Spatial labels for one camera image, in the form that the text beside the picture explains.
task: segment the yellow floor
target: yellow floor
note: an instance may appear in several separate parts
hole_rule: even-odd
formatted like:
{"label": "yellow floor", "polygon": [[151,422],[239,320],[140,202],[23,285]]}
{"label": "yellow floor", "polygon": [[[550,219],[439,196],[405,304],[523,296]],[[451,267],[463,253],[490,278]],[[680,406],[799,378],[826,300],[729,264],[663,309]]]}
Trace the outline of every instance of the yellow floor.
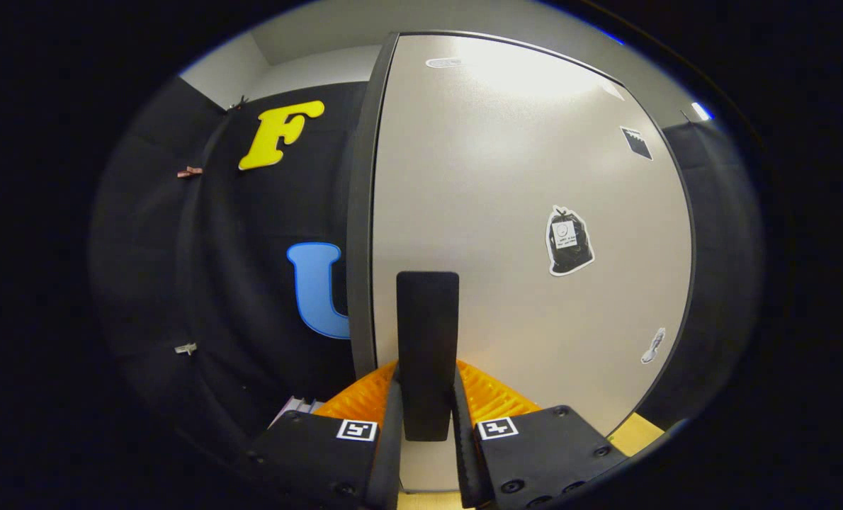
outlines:
{"label": "yellow floor", "polygon": [[[664,433],[651,422],[632,413],[623,425],[609,436],[610,443],[623,454],[632,456],[650,445]],[[399,510],[461,510],[463,502],[458,492],[400,493]]]}

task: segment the sticker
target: sticker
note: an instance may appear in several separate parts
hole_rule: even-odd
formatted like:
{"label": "sticker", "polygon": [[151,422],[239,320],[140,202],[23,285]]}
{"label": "sticker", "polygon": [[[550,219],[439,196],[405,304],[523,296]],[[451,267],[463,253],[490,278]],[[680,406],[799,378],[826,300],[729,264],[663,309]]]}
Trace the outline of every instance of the sticker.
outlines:
{"label": "sticker", "polygon": [[435,69],[440,69],[442,67],[459,67],[460,65],[463,65],[463,59],[458,57],[432,58],[431,60],[425,62],[425,65]]}
{"label": "sticker", "polygon": [[554,276],[566,276],[594,261],[586,223],[566,207],[555,205],[548,214],[545,243],[550,259],[548,270]]}
{"label": "sticker", "polygon": [[623,135],[626,136],[626,142],[629,143],[629,148],[636,154],[645,158],[651,159],[651,152],[648,152],[648,145],[645,144],[645,139],[642,138],[642,133],[635,129],[625,128],[620,126],[623,130]]}
{"label": "sticker", "polygon": [[648,348],[648,351],[642,355],[643,365],[651,363],[651,360],[655,359],[655,356],[657,356],[657,348],[661,345],[661,342],[664,341],[664,335],[667,335],[667,330],[664,329],[664,327],[657,330],[657,333],[655,333],[655,339],[651,341],[651,347]]}
{"label": "sticker", "polygon": [[359,421],[354,419],[343,420],[340,432],[336,433],[337,439],[349,439],[351,441],[373,441],[377,432],[377,422]]}
{"label": "sticker", "polygon": [[625,99],[623,99],[623,94],[621,94],[619,90],[616,90],[616,87],[613,86],[613,84],[610,83],[609,80],[605,80],[605,79],[602,78],[601,79],[601,88],[606,93],[610,94],[610,96],[616,97],[620,101],[625,101]]}
{"label": "sticker", "polygon": [[515,436],[518,433],[519,430],[516,430],[515,423],[509,417],[479,422],[479,436],[481,436],[482,441],[506,438],[507,436]]}

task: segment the screw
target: screw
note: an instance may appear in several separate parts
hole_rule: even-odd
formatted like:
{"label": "screw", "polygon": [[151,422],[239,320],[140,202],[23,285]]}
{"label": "screw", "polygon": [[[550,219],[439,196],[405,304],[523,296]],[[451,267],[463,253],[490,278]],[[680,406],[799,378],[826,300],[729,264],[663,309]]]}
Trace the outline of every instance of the screw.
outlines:
{"label": "screw", "polygon": [[340,496],[353,496],[353,494],[356,493],[356,488],[352,487],[350,484],[343,482],[340,484],[336,484],[336,487],[334,487],[334,491],[337,494],[340,494]]}
{"label": "screw", "polygon": [[550,501],[549,496],[536,497],[535,499],[529,501],[528,504],[526,504],[526,508],[531,508],[532,506],[538,506],[539,504],[547,503],[548,501]]}
{"label": "screw", "polygon": [[514,492],[518,492],[522,490],[522,487],[525,487],[526,483],[522,480],[510,480],[506,484],[500,485],[500,491],[503,491],[504,494],[513,494]]}
{"label": "screw", "polygon": [[563,488],[563,493],[566,494],[567,492],[569,492],[571,490],[574,490],[576,487],[582,487],[582,485],[585,485],[585,484],[586,483],[584,483],[582,480],[580,480],[580,481],[578,481],[574,484],[569,484],[569,485],[567,485],[566,487]]}

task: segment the door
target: door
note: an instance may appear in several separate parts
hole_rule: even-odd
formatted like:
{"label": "door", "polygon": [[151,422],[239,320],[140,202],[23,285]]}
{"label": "door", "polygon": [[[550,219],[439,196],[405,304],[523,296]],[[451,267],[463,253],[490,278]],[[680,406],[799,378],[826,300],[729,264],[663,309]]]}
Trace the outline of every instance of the door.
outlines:
{"label": "door", "polygon": [[[607,435],[664,367],[690,287],[687,200],[657,127],[602,74],[509,42],[401,36],[372,218],[379,365],[397,358],[396,274],[455,271],[458,358],[542,407]],[[457,490],[453,438],[403,442],[401,478]]]}

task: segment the garbage bag sticker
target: garbage bag sticker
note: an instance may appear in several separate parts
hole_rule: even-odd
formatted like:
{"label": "garbage bag sticker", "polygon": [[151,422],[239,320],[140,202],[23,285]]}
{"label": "garbage bag sticker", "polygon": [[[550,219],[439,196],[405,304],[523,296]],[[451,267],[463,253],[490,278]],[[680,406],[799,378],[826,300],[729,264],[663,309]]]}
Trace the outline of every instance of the garbage bag sticker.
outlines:
{"label": "garbage bag sticker", "polygon": [[551,209],[545,243],[550,259],[548,270],[554,276],[566,276],[594,261],[586,223],[566,207],[555,205]]}
{"label": "garbage bag sticker", "polygon": [[651,152],[648,152],[648,145],[645,143],[645,138],[642,137],[642,133],[638,132],[635,129],[625,128],[620,126],[620,129],[623,131],[623,135],[626,136],[626,142],[629,143],[629,148],[633,150],[636,154],[643,156],[645,158],[651,159]]}
{"label": "garbage bag sticker", "polygon": [[658,346],[661,346],[661,342],[664,341],[664,335],[666,333],[667,330],[664,329],[664,327],[661,327],[661,329],[657,330],[657,333],[655,333],[655,338],[651,341],[651,347],[648,348],[648,351],[646,351],[645,354],[642,355],[643,365],[651,363],[651,360],[655,359],[655,356],[657,356],[657,348]]}

